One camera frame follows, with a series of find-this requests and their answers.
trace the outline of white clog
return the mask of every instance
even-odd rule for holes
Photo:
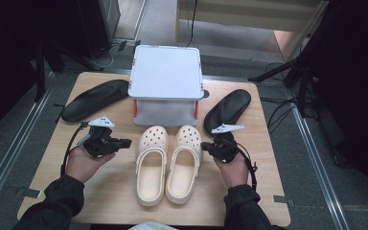
[[[136,197],[143,206],[163,199],[169,136],[162,126],[148,128],[139,140],[136,153]]]
[[[166,185],[169,201],[185,204],[193,195],[203,158],[201,142],[201,134],[195,127],[183,126],[178,130]]]

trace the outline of hand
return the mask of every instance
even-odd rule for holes
[[[71,150],[68,156],[65,173],[85,183],[97,172],[100,166],[111,160],[114,156],[115,152],[94,158],[88,153],[85,147],[77,147]]]
[[[223,181],[228,188],[247,184],[249,169],[240,153],[237,153],[235,158],[229,163],[221,162],[217,158],[214,158],[214,161],[220,169]]]

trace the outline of black sleeve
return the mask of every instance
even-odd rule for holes
[[[44,191],[46,198],[30,207],[13,229],[68,229],[71,218],[83,206],[84,185],[63,175]]]
[[[271,225],[258,205],[260,196],[249,185],[244,184],[228,189],[228,195],[223,200],[226,205],[225,229],[283,229]]]

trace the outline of box lid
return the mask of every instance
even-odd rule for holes
[[[200,100],[204,91],[199,50],[136,47],[128,94],[135,99]]]

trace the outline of insole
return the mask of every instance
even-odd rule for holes
[[[174,197],[184,197],[190,192],[195,171],[194,156],[186,150],[181,151],[175,158],[174,167],[169,181],[169,191]]]
[[[159,197],[162,183],[162,156],[151,152],[145,156],[139,171],[138,191],[143,200],[155,200]]]

